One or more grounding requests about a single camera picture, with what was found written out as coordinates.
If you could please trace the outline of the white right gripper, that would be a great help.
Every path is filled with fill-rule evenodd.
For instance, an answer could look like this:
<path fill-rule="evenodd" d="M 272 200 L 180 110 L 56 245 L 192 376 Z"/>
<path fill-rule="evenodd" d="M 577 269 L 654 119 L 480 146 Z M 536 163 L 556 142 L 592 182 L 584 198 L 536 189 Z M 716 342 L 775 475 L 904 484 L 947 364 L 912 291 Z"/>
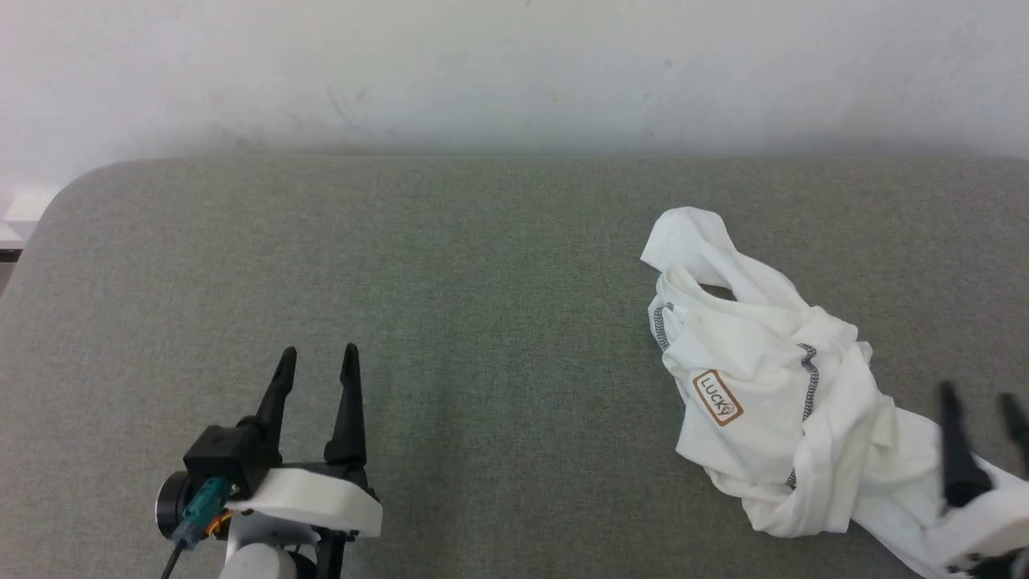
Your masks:
<path fill-rule="evenodd" d="M 978 465 L 965 432 L 963 404 L 951 381 L 941 395 L 941 480 L 945 512 L 926 532 L 929 552 L 945 571 L 966 578 L 1028 577 L 1028 484 L 993 484 Z M 1029 422 L 1017 396 L 1001 392 L 1006 435 L 1029 466 Z"/>

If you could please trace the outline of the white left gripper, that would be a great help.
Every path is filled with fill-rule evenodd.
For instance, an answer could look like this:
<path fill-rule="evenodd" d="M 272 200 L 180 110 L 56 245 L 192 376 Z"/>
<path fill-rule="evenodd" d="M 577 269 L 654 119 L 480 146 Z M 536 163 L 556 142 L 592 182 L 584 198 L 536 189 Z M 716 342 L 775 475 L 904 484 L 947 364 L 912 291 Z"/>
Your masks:
<path fill-rule="evenodd" d="M 269 468 L 282 464 L 281 429 L 293 391 L 297 348 L 282 352 L 255 414 L 236 426 L 254 437 Z M 363 379 L 356 343 L 347 343 L 339 371 L 342 395 L 324 461 L 348 470 L 367 465 Z M 360 485 L 301 468 L 276 468 L 250 498 L 230 501 L 227 568 L 341 568 L 346 546 L 378 538 L 383 506 Z"/>

